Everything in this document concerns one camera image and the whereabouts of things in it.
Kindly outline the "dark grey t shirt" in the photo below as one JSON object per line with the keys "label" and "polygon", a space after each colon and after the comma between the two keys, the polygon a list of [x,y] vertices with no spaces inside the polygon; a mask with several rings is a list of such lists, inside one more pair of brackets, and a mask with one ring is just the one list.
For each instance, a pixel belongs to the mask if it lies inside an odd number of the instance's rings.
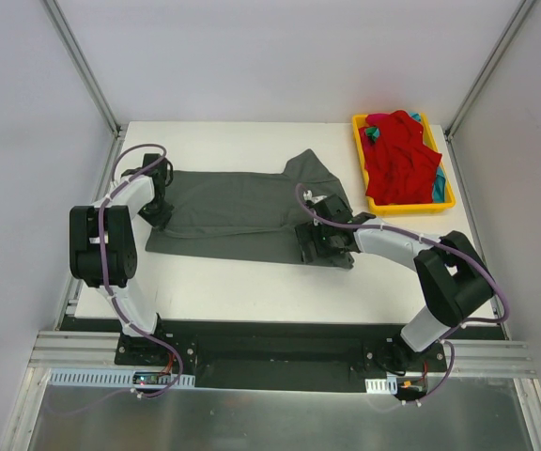
{"label": "dark grey t shirt", "polygon": [[150,253],[301,264],[296,234],[311,222],[296,197],[297,184],[315,195],[346,193],[337,176],[307,149],[278,174],[177,171],[165,198],[169,223],[152,230]]}

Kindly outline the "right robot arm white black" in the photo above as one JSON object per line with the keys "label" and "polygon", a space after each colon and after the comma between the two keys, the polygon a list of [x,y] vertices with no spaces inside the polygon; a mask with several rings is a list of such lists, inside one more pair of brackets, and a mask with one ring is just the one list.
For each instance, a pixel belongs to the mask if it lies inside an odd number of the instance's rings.
{"label": "right robot arm white black", "polygon": [[304,263],[358,253],[383,257],[416,273],[425,306],[395,340],[394,363],[403,370],[421,365],[434,342],[462,325],[496,292],[494,279],[460,232],[427,236],[370,213],[354,216],[340,196],[314,196],[301,185],[296,186],[296,199],[312,217],[295,227]]}

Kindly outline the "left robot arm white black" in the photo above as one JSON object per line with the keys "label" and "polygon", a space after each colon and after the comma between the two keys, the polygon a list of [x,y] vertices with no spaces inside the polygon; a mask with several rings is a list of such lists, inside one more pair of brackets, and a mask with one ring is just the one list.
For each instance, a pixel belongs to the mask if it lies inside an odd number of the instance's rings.
{"label": "left robot arm white black", "polygon": [[169,345],[154,334],[158,313],[134,280],[138,253],[132,223],[139,217],[153,230],[166,228],[173,207],[165,195],[174,169],[161,145],[138,145],[129,151],[144,148],[155,151],[144,154],[140,166],[113,179],[101,199],[70,210],[70,272],[107,300],[123,334],[140,337],[135,348],[138,357],[147,365],[159,365]]}

